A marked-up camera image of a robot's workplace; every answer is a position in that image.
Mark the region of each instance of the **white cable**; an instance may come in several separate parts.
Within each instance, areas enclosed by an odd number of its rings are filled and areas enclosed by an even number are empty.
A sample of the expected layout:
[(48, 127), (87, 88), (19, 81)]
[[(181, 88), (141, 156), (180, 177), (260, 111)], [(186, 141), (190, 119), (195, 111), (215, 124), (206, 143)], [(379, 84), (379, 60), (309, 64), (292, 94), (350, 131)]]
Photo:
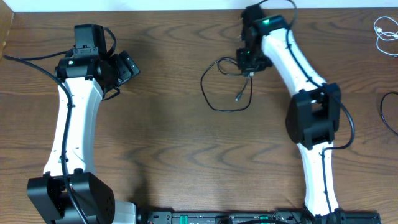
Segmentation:
[(398, 26), (398, 22), (395, 21), (395, 20), (393, 20), (391, 17), (382, 16), (382, 17), (376, 19), (376, 21), (374, 21), (374, 24), (373, 24), (373, 29), (374, 29), (374, 31), (375, 31), (375, 33), (376, 33), (376, 35), (377, 35), (377, 40), (376, 40), (376, 47), (377, 47), (377, 49), (379, 49), (379, 51), (381, 51), (381, 52), (383, 52), (383, 53), (385, 53), (385, 54), (388, 54), (388, 55), (391, 55), (391, 56), (395, 56), (395, 57), (396, 57), (396, 56), (398, 56), (398, 54), (392, 54), (392, 53), (385, 52), (385, 51), (383, 51), (383, 50), (380, 49), (380, 47), (379, 47), (379, 39), (381, 39), (381, 40), (383, 40), (383, 41), (398, 40), (398, 31), (397, 31), (397, 32), (384, 32), (380, 27), (376, 26), (376, 23), (377, 23), (378, 20), (380, 20), (380, 19), (389, 19), (389, 20), (391, 20), (392, 22), (394, 22), (397, 26)]

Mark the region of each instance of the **wood grain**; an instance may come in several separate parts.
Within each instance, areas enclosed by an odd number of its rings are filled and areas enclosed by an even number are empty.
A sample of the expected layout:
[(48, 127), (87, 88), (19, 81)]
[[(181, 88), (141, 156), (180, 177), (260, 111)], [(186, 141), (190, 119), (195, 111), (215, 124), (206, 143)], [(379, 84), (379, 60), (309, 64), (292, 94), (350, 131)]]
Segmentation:
[(6, 39), (14, 18), (14, 12), (0, 0), (0, 58), (2, 57), (2, 50), (6, 45)]
[[(109, 26), (117, 52), (132, 55), (142, 73), (101, 104), (96, 124), (98, 177), (117, 199), (175, 210), (302, 208), (302, 161), (285, 131), (289, 94), (275, 68), (256, 74), (252, 105), (241, 113), (213, 112), (201, 95), (204, 69), (242, 46), (239, 13), (20, 13), (5, 51), (31, 57), (67, 50), (73, 26), (91, 22)], [(292, 17), (288, 10), (269, 11), (276, 13)], [(374, 44), (373, 21), (381, 15), (398, 17), (393, 9), (302, 9), (295, 36), (319, 74), (339, 84), (356, 123), (354, 144), (333, 159), (340, 207), (377, 210), (383, 223), (398, 223), (398, 138), (378, 112), (382, 94), (398, 91), (398, 63)], [(53, 71), (58, 59), (36, 64)], [(0, 223), (42, 223), (26, 184), (49, 157), (57, 87), (15, 62), (1, 60), (0, 74)], [(242, 79), (213, 71), (205, 81), (212, 103), (236, 106)], [(398, 128), (396, 105), (389, 97), (385, 114)], [(341, 116), (336, 145), (348, 136)]]

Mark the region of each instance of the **brown object in corner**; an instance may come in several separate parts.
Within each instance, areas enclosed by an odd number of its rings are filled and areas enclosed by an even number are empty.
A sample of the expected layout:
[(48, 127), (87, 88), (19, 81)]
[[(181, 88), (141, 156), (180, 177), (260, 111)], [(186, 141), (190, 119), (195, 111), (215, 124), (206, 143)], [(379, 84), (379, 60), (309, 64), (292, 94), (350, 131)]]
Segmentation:
[(14, 12), (0, 0), (0, 58), (2, 57), (2, 50), (6, 46), (8, 33), (10, 32)]

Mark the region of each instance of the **white wall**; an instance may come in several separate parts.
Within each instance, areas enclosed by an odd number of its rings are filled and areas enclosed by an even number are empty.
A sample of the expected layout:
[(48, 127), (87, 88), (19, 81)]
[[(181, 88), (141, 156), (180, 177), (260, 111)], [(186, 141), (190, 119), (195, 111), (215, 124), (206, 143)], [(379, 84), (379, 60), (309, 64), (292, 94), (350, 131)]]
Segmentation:
[[(14, 12), (244, 9), (260, 0), (4, 0)], [(301, 8), (398, 7), (398, 0), (295, 0)], [(266, 8), (290, 8), (269, 0)]]

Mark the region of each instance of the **brown wood surface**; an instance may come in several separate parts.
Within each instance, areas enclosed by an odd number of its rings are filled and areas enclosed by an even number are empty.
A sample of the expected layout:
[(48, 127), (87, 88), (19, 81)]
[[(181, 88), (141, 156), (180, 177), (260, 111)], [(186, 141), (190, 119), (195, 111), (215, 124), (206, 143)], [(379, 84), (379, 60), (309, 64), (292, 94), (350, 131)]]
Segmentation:
[(6, 39), (11, 27), (13, 11), (0, 0), (0, 58), (2, 57), (2, 50), (6, 46)]
[[(117, 52), (127, 50), (142, 71), (98, 111), (97, 173), (117, 199), (175, 210), (302, 208), (302, 160), (285, 130), (289, 94), (276, 69), (255, 75), (246, 111), (216, 113), (201, 95), (205, 68), (242, 46), (239, 13), (19, 13), (5, 53), (32, 57), (68, 50), (75, 24), (101, 24), (114, 32)], [(292, 17), (289, 10), (270, 11), (275, 13)], [(381, 15), (398, 17), (396, 9), (304, 9), (294, 30), (319, 74), (339, 84), (356, 123), (354, 144), (333, 159), (340, 207), (377, 210), (384, 223), (398, 223), (398, 137), (378, 111), (383, 93), (398, 91), (398, 59), (376, 49), (373, 22)], [(58, 60), (36, 64), (53, 71)], [(242, 79), (214, 70), (205, 81), (212, 103), (236, 106)], [(246, 92), (241, 103), (247, 98)], [(385, 105), (395, 128), (397, 104), (389, 97)], [(0, 223), (42, 223), (26, 185), (41, 176), (49, 158), (57, 113), (53, 81), (0, 61)], [(348, 137), (341, 115), (335, 144)]]

